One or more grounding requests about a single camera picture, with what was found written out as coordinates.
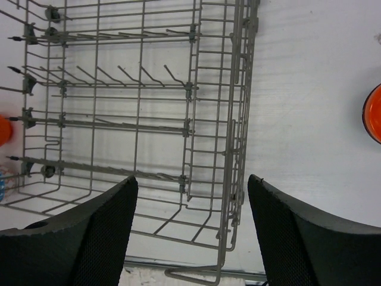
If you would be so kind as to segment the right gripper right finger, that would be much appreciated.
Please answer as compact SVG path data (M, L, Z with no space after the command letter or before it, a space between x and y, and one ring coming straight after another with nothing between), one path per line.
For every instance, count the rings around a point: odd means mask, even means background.
M251 175L248 197L268 285L380 285L380 228L292 197Z

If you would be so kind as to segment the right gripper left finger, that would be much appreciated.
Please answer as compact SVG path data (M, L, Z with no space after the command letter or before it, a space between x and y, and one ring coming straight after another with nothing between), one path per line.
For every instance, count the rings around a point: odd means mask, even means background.
M118 285L138 198L134 176L63 213L1 231L1 285Z

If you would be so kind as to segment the red patterned white bowl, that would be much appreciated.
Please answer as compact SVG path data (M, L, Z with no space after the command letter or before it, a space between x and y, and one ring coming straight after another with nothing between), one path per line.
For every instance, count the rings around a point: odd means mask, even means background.
M8 167L1 165L1 202L5 202L13 193L16 186L15 173Z

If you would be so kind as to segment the large orange bowl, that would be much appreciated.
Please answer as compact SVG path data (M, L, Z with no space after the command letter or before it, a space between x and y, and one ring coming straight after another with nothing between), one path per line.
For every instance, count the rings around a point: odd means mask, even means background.
M8 143L13 136L13 127L11 122L3 115L0 115L0 146Z

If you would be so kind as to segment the small orange bowl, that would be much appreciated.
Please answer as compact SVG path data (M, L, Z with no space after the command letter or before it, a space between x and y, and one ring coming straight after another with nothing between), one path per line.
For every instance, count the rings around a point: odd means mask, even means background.
M367 96L363 105L362 121L368 135L380 144L380 85Z

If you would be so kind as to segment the grey wire dish rack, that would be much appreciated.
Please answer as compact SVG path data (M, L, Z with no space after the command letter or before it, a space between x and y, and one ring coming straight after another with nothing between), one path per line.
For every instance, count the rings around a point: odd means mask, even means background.
M236 246L258 1L2 1L1 229L139 184L125 259L218 285Z

